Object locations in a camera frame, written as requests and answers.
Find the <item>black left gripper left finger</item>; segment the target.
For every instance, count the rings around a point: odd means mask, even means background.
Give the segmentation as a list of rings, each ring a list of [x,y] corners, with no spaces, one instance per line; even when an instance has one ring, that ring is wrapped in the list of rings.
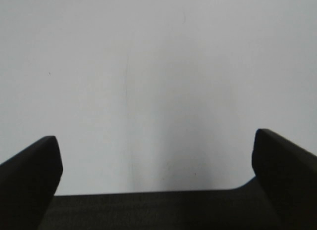
[[[63,172],[58,142],[46,136],[0,166],[0,228],[36,230]]]

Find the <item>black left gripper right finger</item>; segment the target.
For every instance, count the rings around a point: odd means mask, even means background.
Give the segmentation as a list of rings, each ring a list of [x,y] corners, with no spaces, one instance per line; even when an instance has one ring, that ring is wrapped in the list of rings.
[[[252,168],[286,230],[317,228],[315,155],[269,129],[258,129]]]

